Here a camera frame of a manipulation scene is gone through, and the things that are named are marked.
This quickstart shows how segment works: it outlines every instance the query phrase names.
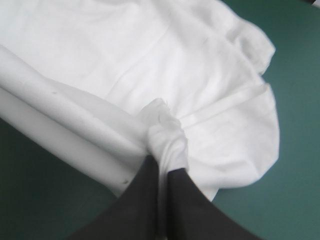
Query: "fabric fold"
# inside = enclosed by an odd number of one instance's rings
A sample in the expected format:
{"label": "fabric fold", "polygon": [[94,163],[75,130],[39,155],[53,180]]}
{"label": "fabric fold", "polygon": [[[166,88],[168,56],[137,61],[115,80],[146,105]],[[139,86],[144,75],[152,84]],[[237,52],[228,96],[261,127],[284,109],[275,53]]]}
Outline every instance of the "fabric fold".
{"label": "fabric fold", "polygon": [[278,158],[274,46],[220,1],[15,0],[0,32],[1,118],[116,195],[150,152],[209,200]]}

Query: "green table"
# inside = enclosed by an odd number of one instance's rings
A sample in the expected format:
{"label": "green table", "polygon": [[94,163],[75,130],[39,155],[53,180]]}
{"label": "green table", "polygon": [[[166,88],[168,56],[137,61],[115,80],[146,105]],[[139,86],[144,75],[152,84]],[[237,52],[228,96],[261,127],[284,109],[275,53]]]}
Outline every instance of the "green table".
{"label": "green table", "polygon": [[[280,157],[257,183],[213,203],[267,240],[320,239],[320,9],[298,0],[225,0],[277,52],[273,88]],[[0,120],[0,239],[63,239],[115,201],[101,184]]]}

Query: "rolled fabric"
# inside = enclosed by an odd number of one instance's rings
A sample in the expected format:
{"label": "rolled fabric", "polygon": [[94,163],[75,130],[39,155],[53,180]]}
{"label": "rolled fabric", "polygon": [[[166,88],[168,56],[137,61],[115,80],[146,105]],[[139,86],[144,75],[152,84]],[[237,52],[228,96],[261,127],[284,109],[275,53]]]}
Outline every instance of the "rolled fabric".
{"label": "rolled fabric", "polygon": [[[0,44],[1,118],[117,196],[149,152],[209,200],[278,159],[275,49],[220,1],[0,1]],[[152,140],[171,128],[184,158]]]}

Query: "gathered fabric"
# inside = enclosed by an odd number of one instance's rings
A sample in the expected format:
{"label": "gathered fabric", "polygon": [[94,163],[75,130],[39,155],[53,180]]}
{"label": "gathered fabric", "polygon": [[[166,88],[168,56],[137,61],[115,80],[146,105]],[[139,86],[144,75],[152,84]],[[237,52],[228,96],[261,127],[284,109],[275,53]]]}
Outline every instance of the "gathered fabric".
{"label": "gathered fabric", "polygon": [[219,0],[0,1],[0,117],[119,196],[146,155],[212,200],[279,154],[275,48]]}

